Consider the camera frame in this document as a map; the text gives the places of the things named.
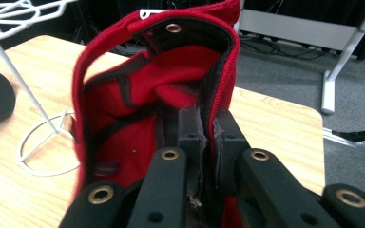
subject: metal grommet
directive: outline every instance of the metal grommet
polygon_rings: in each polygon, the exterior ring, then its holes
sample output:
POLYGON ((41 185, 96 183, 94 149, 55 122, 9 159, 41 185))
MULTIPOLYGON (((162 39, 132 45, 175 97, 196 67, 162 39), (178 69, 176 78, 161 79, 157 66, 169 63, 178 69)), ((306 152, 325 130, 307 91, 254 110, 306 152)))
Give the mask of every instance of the metal grommet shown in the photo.
POLYGON ((253 151, 253 152, 251 152, 251 157, 253 157, 253 159, 258 160, 258 161, 267 161, 267 160, 269 160, 269 155, 266 154, 265 152, 262 152, 262 151, 253 151))
POLYGON ((92 204, 102 204, 114 196, 114 189, 108 185, 99 186, 88 195, 88 201, 92 204))
POLYGON ((165 29, 171 33, 179 33, 182 30, 182 27, 177 24, 169 24, 165 29))
POLYGON ((175 160, 179 157, 179 153, 175 150, 166 150, 162 152, 162 158, 164 160, 175 160))
POLYGON ((365 199, 352 191, 349 191, 346 189, 339 189, 336 191, 336 196, 343 203, 348 204, 349 206, 353 206, 353 207, 357 207, 357 208, 365 207, 365 199))

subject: red fabric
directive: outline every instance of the red fabric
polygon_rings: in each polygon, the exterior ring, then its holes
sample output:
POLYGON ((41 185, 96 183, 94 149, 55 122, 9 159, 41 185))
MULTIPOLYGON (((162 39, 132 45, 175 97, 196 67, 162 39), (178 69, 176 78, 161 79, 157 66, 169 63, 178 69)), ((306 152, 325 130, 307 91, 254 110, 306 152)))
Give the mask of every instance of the red fabric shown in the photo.
MULTIPOLYGON (((83 141, 85 138, 84 121, 89 123, 89 127, 91 127, 89 130, 94 135, 118 118, 128 116, 136 111, 124 104, 117 81, 100 84, 100 86, 92 88, 87 94, 84 94, 84 77, 92 62, 115 46, 131 39, 131 34, 140 32, 170 16, 200 18, 219 25, 234 34, 235 31, 232 30, 231 25, 238 20, 239 12, 240 2, 238 0, 227 0, 193 9, 166 11, 152 15, 145 20, 141 20, 139 12, 135 11, 90 42, 76 63, 72 83, 77 139, 75 150, 81 162, 77 192, 81 190, 83 179, 86 176, 86 145, 83 141)), ((240 43, 237 36, 233 37, 235 45, 223 65, 220 83, 211 104, 211 121, 210 125, 207 126, 208 132, 213 132, 213 120, 218 109, 228 108, 230 105, 236 79, 235 67, 240 43)), ((129 59, 127 63, 142 56, 150 58, 149 53, 141 52, 129 59)), ((220 57, 218 52, 200 46, 179 47, 162 53, 150 64, 129 75, 131 102, 140 106, 155 101, 163 101, 176 109, 194 105, 198 100, 198 94, 188 91, 184 84, 199 82, 206 71, 220 57)), ((122 68, 127 63, 116 66, 110 71, 122 68)), ((121 161, 114 175, 97 177, 96 181, 116 181, 122 186, 128 186, 144 176, 156 149, 155 121, 156 117, 153 115, 131 124, 112 135, 95 151, 97 162, 121 161)), ((213 135, 210 136, 210 143, 212 146, 214 145, 213 135)), ((237 213, 232 213, 236 211, 234 204, 234 200, 226 201, 222 227, 239 227, 240 221, 237 213)))

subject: wooden table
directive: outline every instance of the wooden table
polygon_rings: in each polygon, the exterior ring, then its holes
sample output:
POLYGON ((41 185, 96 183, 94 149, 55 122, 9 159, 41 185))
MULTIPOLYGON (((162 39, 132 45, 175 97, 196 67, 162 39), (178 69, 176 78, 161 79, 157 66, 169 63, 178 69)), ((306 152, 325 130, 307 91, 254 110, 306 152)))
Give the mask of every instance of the wooden table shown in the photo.
MULTIPOLYGON (((46 112, 56 115, 72 109, 72 69, 83 49, 40 36, 7 50, 7 54, 46 112)), ((90 68, 88 75, 125 59, 108 53, 90 68)), ((72 201, 77 171, 36 177, 18 165, 19 142, 42 117, 1 58, 0 73, 10 80, 17 99, 14 113, 0 120, 0 227, 56 227, 72 201)), ((322 120, 316 111, 235 88, 231 112, 252 147, 275 153, 305 187, 321 193, 325 184, 322 120)), ((76 162, 72 142, 57 136, 34 157, 29 165, 39 169, 76 162)))

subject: gray floor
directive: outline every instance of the gray floor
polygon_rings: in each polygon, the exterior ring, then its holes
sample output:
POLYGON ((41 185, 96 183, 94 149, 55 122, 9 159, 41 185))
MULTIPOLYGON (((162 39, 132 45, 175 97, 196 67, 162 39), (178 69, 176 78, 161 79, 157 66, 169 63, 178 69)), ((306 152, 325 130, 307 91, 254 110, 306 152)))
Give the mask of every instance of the gray floor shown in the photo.
MULTIPOLYGON (((277 42, 291 54, 307 51, 300 45, 277 42)), ((260 49, 268 47, 252 44, 260 49)), ((320 50, 301 57, 318 56, 320 50)), ((338 60, 333 52, 315 60, 261 54, 241 46, 236 86, 320 110, 322 77, 338 60)), ((336 112, 322 115, 326 128, 365 130, 365 61, 349 60, 336 79, 336 112)), ((324 140, 326 183, 347 183, 365 191, 365 151, 324 140)))

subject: red bag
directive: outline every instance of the red bag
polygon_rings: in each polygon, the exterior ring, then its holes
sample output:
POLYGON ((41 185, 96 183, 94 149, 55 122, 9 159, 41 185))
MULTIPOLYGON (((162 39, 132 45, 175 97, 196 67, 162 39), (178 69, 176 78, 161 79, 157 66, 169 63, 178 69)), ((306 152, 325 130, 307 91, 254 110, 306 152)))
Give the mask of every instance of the red bag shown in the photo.
MULTIPOLYGON (((197 106, 213 153, 215 116, 229 107, 235 84, 240 42, 232 26, 239 13, 238 0, 144 20, 135 11, 91 41, 72 85, 78 193, 97 181, 127 187, 143 178, 153 153, 164 146, 162 119, 175 120, 183 107, 197 106), (147 50, 84 82, 94 60, 132 38, 147 50)), ((232 207, 234 201, 227 200, 223 227, 240 225, 232 207)))

